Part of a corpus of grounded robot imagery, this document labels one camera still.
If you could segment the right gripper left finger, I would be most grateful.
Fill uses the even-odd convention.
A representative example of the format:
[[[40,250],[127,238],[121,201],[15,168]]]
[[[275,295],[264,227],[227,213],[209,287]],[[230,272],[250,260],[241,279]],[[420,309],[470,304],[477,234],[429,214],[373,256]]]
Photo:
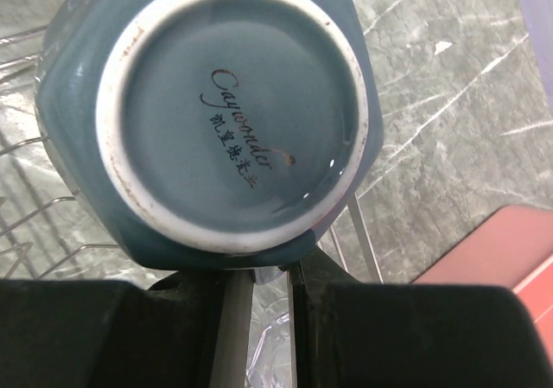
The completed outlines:
[[[207,387],[227,271],[119,280],[3,280],[4,387]]]

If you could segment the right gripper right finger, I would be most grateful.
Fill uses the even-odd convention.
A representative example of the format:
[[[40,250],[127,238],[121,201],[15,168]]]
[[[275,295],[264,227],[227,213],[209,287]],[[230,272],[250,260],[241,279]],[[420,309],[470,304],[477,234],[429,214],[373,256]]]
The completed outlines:
[[[291,267],[298,387],[549,387],[523,303],[482,285],[362,283],[313,249]]]

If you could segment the wire dish rack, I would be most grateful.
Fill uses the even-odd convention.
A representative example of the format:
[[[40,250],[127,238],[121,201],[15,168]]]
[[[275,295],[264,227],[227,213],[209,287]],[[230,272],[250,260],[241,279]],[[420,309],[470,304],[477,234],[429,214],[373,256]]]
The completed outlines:
[[[33,75],[62,1],[1,0],[1,282],[119,280],[148,289],[172,274],[132,264],[85,213],[35,123]],[[285,312],[292,352],[291,267],[231,273],[207,387],[244,387],[252,340]]]

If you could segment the green mug cream inside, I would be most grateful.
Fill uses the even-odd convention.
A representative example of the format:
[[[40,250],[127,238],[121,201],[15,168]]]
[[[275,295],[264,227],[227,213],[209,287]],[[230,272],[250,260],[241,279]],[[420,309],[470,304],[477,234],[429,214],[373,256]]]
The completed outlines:
[[[353,0],[66,0],[35,115],[80,204],[158,270],[294,263],[384,142]]]

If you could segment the clear glass cup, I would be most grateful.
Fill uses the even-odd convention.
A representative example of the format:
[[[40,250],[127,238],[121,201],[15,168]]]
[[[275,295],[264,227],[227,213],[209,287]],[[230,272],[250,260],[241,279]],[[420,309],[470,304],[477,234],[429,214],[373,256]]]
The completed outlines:
[[[252,340],[244,387],[293,387],[290,314],[270,321]]]

